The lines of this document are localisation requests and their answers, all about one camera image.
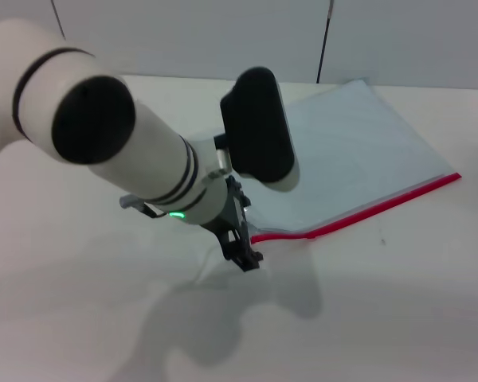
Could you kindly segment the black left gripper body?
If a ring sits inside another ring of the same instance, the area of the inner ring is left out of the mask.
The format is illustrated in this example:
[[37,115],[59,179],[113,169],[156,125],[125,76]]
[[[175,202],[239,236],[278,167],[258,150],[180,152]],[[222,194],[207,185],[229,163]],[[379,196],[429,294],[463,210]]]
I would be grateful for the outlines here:
[[228,234],[228,232],[248,235],[245,208],[251,205],[250,199],[244,194],[241,183],[234,176],[228,176],[225,182],[227,195],[223,209],[202,227],[214,235]]

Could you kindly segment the clear red-zip document bag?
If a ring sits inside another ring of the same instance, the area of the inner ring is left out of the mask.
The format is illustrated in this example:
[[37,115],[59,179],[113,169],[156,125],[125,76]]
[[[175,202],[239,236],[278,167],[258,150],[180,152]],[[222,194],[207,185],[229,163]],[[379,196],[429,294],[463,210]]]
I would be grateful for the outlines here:
[[243,186],[252,243],[314,239],[461,178],[362,80],[292,103],[300,178],[288,192]]

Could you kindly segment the silver plug on left wrist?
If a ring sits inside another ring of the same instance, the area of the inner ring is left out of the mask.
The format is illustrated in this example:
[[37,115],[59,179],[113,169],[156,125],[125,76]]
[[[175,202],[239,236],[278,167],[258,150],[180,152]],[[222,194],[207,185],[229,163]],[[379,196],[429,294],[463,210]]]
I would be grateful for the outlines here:
[[232,172],[232,163],[229,155],[229,145],[226,134],[214,136],[214,145],[217,152],[218,167],[223,174]]

